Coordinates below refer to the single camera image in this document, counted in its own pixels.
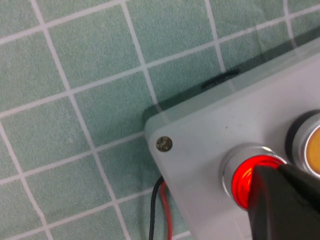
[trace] red light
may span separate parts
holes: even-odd
[[[235,202],[245,210],[248,209],[248,198],[254,166],[269,166],[276,169],[282,164],[284,163],[280,159],[270,155],[254,156],[241,163],[232,177],[231,187]]]

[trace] yellow button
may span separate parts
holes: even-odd
[[[320,127],[315,130],[307,143],[306,160],[310,168],[320,174]]]

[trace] red illuminated button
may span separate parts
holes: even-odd
[[[258,155],[245,160],[235,171],[232,178],[232,195],[235,202],[245,210],[248,209],[248,198],[252,173],[255,166],[277,168],[284,164],[282,160],[271,155]]]
[[[255,166],[277,168],[286,161],[270,148],[256,144],[243,144],[229,151],[221,163],[222,186],[225,192],[244,210]]]

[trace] screw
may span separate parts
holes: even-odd
[[[168,152],[172,148],[172,140],[168,136],[162,136],[158,138],[155,146],[160,152]]]

